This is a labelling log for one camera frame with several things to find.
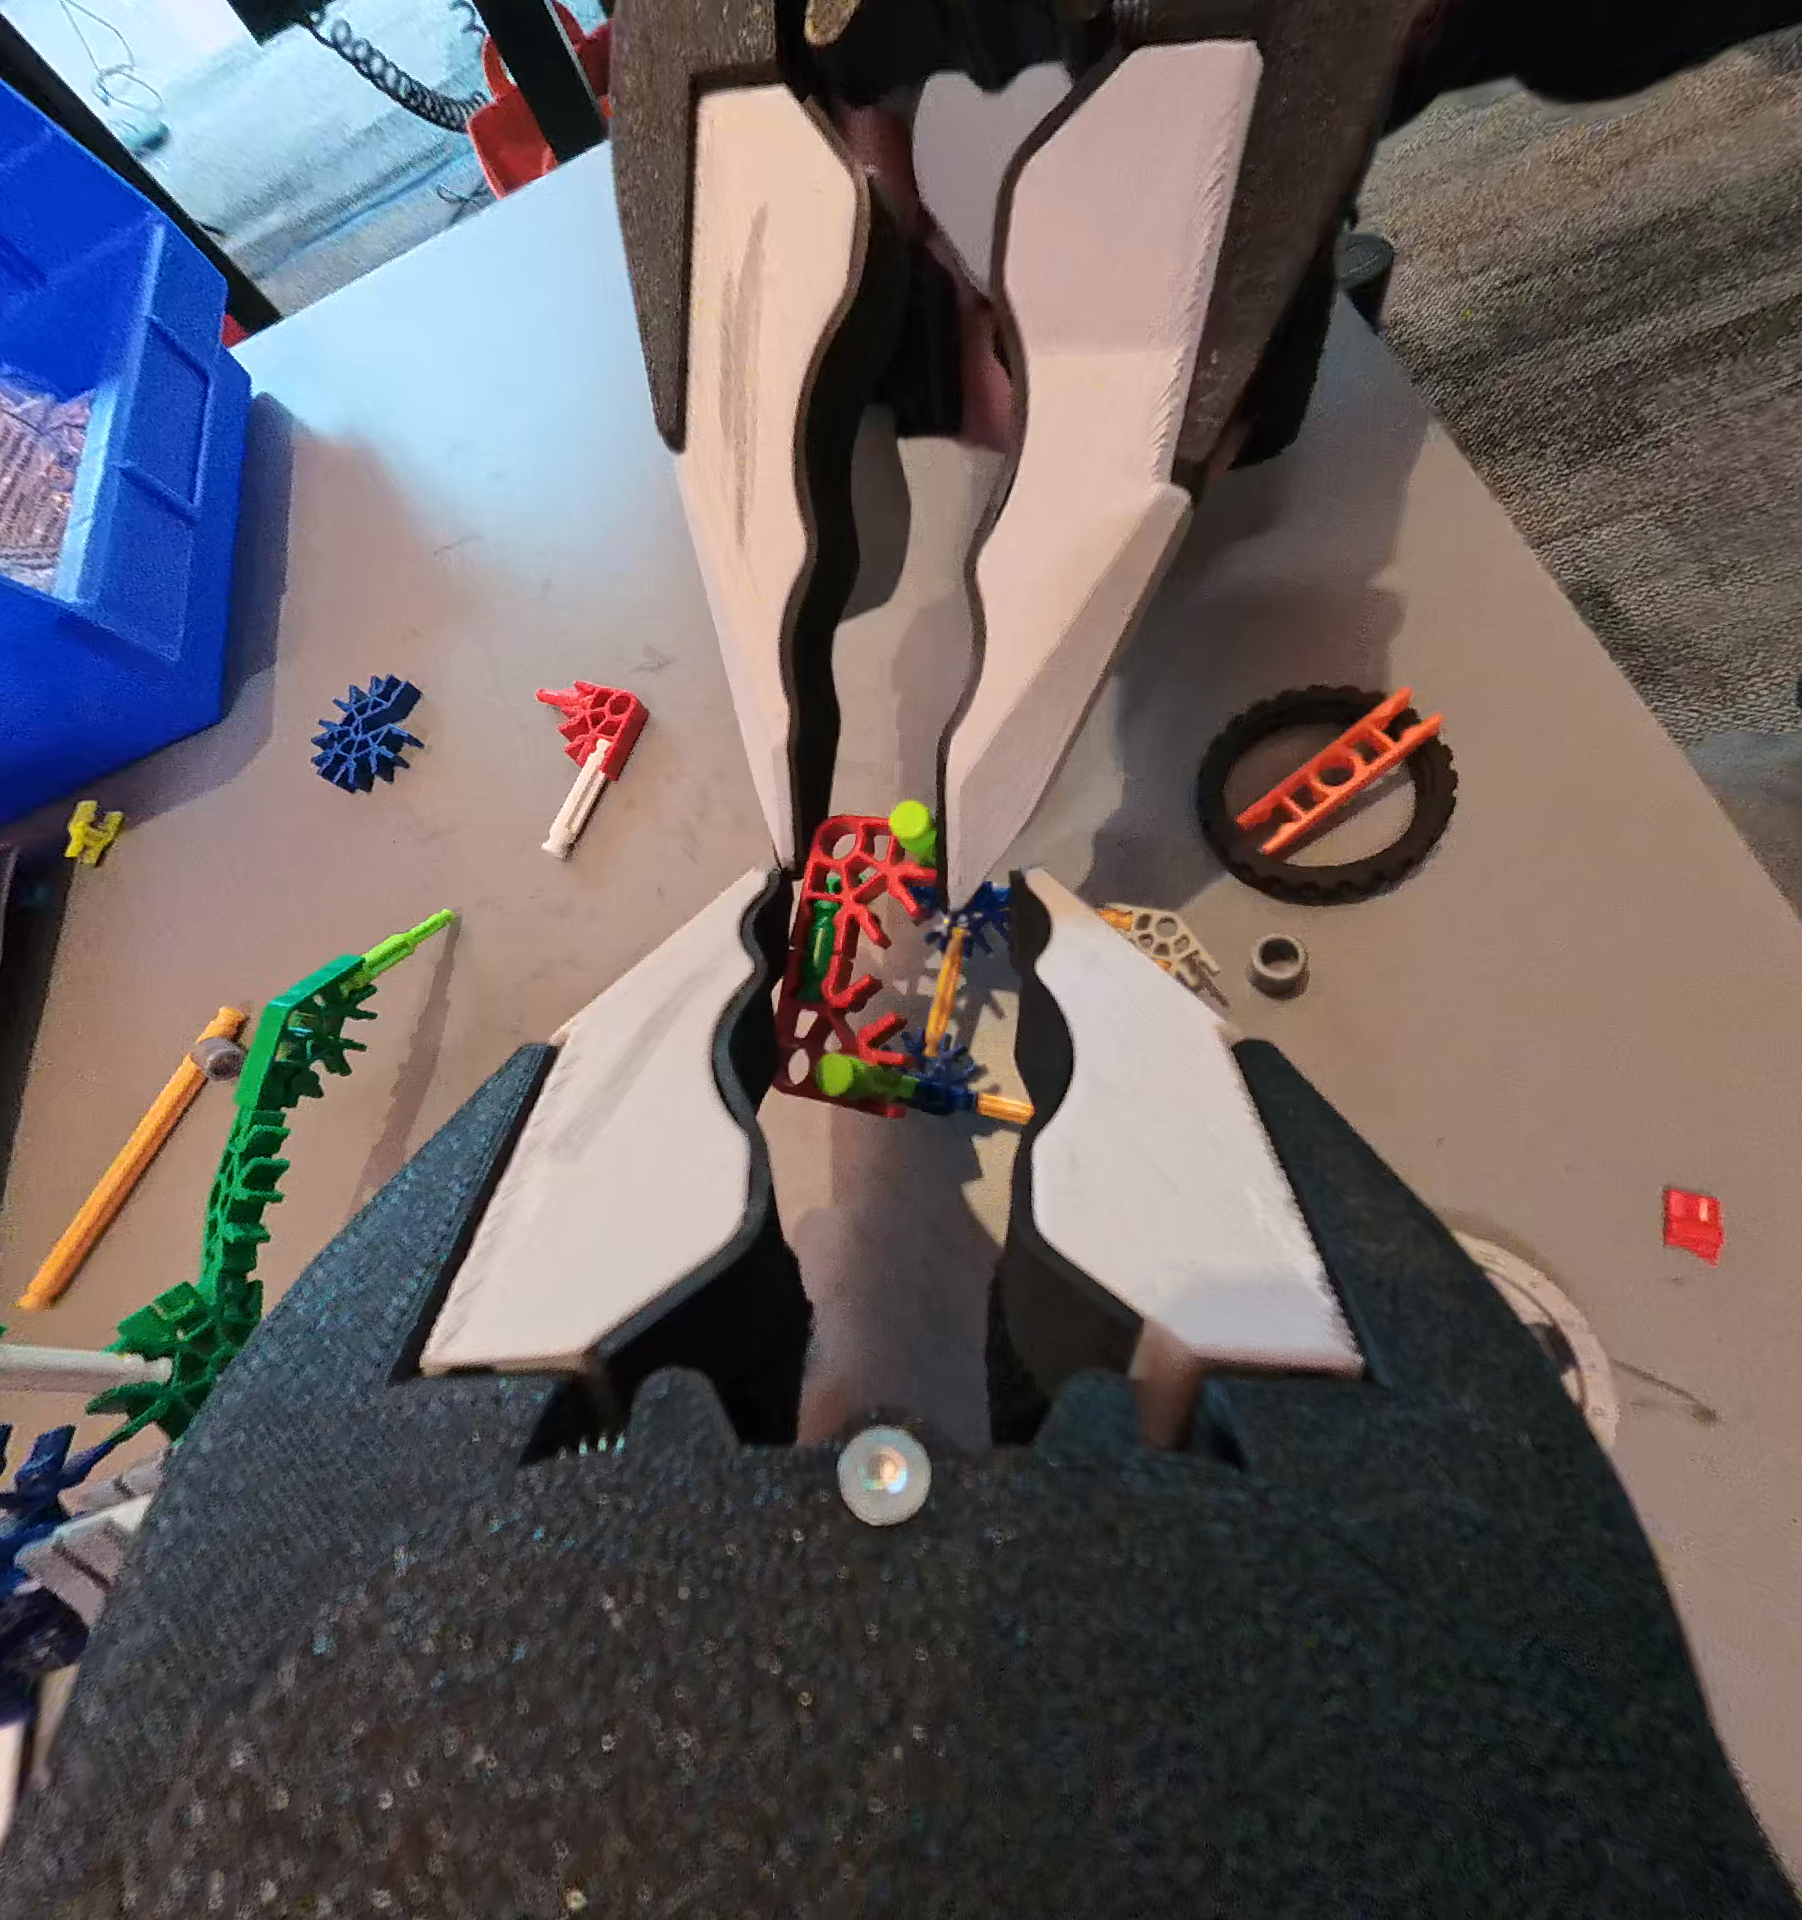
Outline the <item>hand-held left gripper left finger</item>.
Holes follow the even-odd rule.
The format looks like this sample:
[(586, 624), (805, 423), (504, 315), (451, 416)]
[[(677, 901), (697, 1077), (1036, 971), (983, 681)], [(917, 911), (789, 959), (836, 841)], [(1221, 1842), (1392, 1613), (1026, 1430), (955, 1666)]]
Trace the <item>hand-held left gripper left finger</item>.
[(601, 1370), (756, 1249), (781, 959), (784, 874), (755, 869), (556, 1032), (424, 1377)]

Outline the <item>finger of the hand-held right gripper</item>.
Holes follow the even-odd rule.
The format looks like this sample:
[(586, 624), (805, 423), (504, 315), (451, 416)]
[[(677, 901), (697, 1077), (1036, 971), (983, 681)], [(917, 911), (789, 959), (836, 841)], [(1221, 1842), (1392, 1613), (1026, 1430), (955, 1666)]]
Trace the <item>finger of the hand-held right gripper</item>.
[(699, 101), (675, 484), (781, 869), (797, 861), (795, 610), (821, 558), (806, 439), (869, 239), (869, 188), (816, 108), (785, 84)]
[(1245, 157), (1248, 39), (1105, 64), (1003, 181), (1013, 461), (973, 556), (979, 670), (944, 741), (942, 871), (1006, 861), (1193, 512), (1176, 441)]

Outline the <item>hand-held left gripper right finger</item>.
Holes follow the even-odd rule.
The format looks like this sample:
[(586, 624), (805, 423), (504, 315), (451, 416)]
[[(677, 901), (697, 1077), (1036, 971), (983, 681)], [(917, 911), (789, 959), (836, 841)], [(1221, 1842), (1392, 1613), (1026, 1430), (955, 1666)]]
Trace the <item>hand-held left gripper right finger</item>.
[(1354, 1381), (1359, 1344), (1221, 1014), (1046, 871), (1010, 890), (1013, 1171), (1001, 1313), (1053, 1397), (1144, 1332), (1201, 1371)]

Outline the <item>orange rod blue connector frame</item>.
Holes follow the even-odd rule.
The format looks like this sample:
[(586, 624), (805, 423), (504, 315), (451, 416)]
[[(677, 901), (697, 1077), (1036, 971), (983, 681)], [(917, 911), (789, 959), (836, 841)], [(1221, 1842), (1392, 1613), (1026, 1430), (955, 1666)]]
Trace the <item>orange rod blue connector frame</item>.
[(910, 1019), (902, 1009), (904, 1034), (902, 1075), (886, 1091), (904, 1103), (905, 1114), (935, 1119), (974, 1119), (1007, 1127), (1024, 1127), (1032, 1109), (984, 1085), (984, 1068), (955, 1032), (955, 1014), (964, 992), (964, 971), (971, 962), (1007, 946), (1010, 891), (1001, 884), (981, 886), (960, 906), (950, 906), (942, 877), (939, 894), (917, 928), (938, 956), (926, 1009)]

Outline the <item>red connector pair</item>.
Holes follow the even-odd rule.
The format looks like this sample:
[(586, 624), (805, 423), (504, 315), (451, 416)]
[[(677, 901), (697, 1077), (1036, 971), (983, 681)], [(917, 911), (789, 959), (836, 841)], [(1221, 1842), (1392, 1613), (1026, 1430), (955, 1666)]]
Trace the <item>red connector pair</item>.
[(772, 1087), (898, 1120), (904, 1016), (881, 979), (890, 921), (921, 925), (939, 894), (929, 807), (836, 816), (815, 831), (794, 890), (789, 950), (772, 1007)]

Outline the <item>black rubber tire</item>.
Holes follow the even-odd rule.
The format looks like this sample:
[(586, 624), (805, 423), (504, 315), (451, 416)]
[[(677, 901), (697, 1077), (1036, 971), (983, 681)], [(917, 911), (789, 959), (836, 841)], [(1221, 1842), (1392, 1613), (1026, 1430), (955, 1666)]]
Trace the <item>black rubber tire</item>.
[(1238, 765), (1267, 743), (1311, 728), (1326, 728), (1328, 741), (1323, 744), (1328, 744), (1350, 721), (1350, 690), (1359, 688), (1310, 686), (1271, 695), (1233, 717), (1201, 756), (1194, 787), (1201, 838), (1233, 877), (1264, 899), (1300, 906), (1372, 901), (1415, 875), (1452, 824), (1456, 767), (1443, 737), (1434, 744), (1420, 748), (1403, 767), (1372, 784), (1350, 802), (1354, 804), (1396, 773), (1406, 780), (1414, 796), (1411, 816), (1403, 831), (1377, 853), (1344, 862), (1297, 859), (1297, 850), (1336, 825), (1350, 804), (1316, 836), (1275, 859), (1262, 856), (1248, 834), (1233, 824), (1248, 807), (1230, 807), (1226, 798), (1228, 782), (1233, 782)]

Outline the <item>red connector white rod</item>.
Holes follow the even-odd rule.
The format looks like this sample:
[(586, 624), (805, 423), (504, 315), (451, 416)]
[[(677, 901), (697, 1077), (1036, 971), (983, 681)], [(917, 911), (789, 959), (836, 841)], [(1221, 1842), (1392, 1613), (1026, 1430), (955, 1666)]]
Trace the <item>red connector white rod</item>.
[(537, 699), (556, 713), (565, 753), (578, 770), (545, 839), (547, 854), (568, 859), (601, 798), (621, 780), (648, 724), (648, 707), (633, 692), (590, 681), (537, 690)]

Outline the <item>grey wheel hub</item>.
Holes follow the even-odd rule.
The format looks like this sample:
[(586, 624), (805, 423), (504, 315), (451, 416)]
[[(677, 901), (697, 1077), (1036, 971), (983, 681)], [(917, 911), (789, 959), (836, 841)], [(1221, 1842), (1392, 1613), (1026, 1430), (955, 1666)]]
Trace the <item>grey wheel hub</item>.
[(1531, 1261), (1490, 1238), (1458, 1229), (1452, 1230), (1452, 1236), (1534, 1337), (1543, 1356), (1554, 1368), (1563, 1392), (1579, 1410), (1593, 1438), (1606, 1453), (1613, 1453), (1621, 1400), (1608, 1353), (1586, 1313)]

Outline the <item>red bucket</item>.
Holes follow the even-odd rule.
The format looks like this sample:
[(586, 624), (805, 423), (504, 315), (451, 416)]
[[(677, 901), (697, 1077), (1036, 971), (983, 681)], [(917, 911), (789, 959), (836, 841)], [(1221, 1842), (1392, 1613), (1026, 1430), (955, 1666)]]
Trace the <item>red bucket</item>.
[(608, 134), (611, 29), (584, 29), (556, 2), (475, 2), (490, 102), (468, 123), (496, 198), (601, 145)]

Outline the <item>orange ladder connector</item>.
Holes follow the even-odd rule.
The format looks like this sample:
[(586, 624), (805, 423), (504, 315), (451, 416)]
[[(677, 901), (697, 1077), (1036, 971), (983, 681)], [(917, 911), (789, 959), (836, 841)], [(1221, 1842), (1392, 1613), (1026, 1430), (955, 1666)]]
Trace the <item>orange ladder connector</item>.
[(1444, 716), (1414, 717), (1411, 688), (1350, 690), (1350, 721), (1235, 818), (1262, 856), (1282, 856), (1323, 830), (1372, 784), (1441, 738)]

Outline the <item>orange rod grey end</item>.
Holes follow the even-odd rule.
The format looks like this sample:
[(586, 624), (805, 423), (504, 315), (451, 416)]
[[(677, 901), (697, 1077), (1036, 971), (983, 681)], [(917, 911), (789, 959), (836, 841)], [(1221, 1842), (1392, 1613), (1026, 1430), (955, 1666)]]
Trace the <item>orange rod grey end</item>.
[(96, 1190), (83, 1199), (71, 1225), (15, 1302), (20, 1313), (47, 1312), (69, 1292), (72, 1281), (96, 1252), (102, 1235), (121, 1217), (122, 1205), (146, 1176), (154, 1158), (211, 1080), (238, 1077), (243, 1066), (243, 1032), (247, 1014), (223, 1007), (198, 1034), (185, 1058), (168, 1075), (159, 1094), (139, 1117)]

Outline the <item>blue snowflake connector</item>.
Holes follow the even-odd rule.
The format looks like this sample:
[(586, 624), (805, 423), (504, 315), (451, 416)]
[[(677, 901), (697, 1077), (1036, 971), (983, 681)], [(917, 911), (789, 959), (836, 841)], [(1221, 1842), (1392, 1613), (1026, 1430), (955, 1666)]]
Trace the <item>blue snowflake connector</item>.
[(424, 743), (408, 728), (424, 692), (399, 676), (371, 676), (334, 701), (337, 717), (312, 738), (315, 776), (343, 794), (361, 796), (408, 772)]

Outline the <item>blue plastic bin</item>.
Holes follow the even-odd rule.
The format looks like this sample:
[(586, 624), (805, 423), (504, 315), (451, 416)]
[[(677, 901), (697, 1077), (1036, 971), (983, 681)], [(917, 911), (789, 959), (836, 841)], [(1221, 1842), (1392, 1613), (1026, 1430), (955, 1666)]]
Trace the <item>blue plastic bin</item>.
[(0, 397), (86, 426), (0, 571), (0, 827), (221, 721), (249, 410), (188, 239), (0, 80)]

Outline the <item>clear plastic bag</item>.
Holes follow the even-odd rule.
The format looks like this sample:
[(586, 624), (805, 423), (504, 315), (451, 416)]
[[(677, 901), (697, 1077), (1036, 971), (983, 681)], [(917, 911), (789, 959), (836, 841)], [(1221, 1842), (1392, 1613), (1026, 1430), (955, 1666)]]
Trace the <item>clear plastic bag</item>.
[(15, 584), (56, 590), (93, 406), (0, 372), (0, 577)]

